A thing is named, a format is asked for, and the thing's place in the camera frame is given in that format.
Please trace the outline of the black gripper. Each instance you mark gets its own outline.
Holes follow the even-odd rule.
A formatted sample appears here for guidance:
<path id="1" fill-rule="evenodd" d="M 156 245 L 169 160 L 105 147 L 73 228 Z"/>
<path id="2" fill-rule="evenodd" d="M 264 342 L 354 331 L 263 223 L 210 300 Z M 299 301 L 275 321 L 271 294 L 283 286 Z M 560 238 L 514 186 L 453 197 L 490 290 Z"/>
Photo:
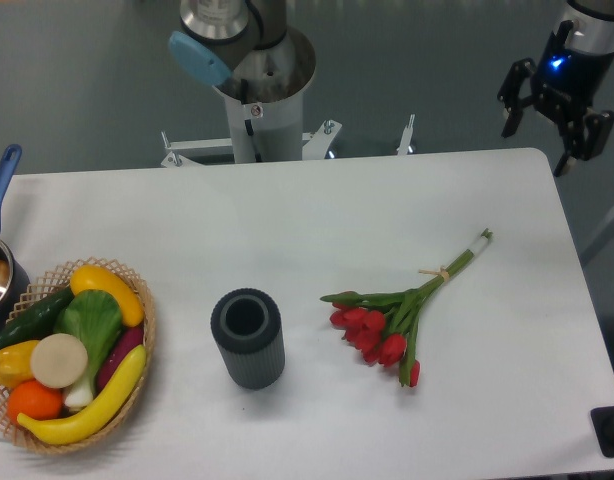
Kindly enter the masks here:
<path id="1" fill-rule="evenodd" d="M 506 114 L 501 137 L 517 132 L 524 110 L 534 103 L 557 124 L 563 142 L 555 177 L 565 175 L 577 161 L 599 156 L 613 129 L 614 112 L 590 107 L 613 60 L 614 1 L 567 1 L 537 67 L 524 58 L 508 70 L 497 94 Z M 527 80 L 532 93 L 522 97 Z"/>

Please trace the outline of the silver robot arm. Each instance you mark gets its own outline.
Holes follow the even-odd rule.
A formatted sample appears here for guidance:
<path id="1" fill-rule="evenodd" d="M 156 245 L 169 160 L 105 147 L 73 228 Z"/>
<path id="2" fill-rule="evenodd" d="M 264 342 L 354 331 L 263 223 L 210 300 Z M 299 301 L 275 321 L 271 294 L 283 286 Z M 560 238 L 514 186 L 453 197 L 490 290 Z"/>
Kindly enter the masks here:
<path id="1" fill-rule="evenodd" d="M 315 51 L 287 23 L 284 1 L 183 1 L 171 56 L 195 81 L 223 98 L 238 163 L 324 159 L 340 130 L 328 120 L 303 135 L 303 94 L 313 80 Z M 597 111 L 594 96 L 614 60 L 614 1 L 568 1 L 540 61 L 514 62 L 497 98 L 507 115 L 502 137 L 514 135 L 527 108 L 553 122 L 563 154 L 559 177 L 600 155 L 614 112 Z"/>

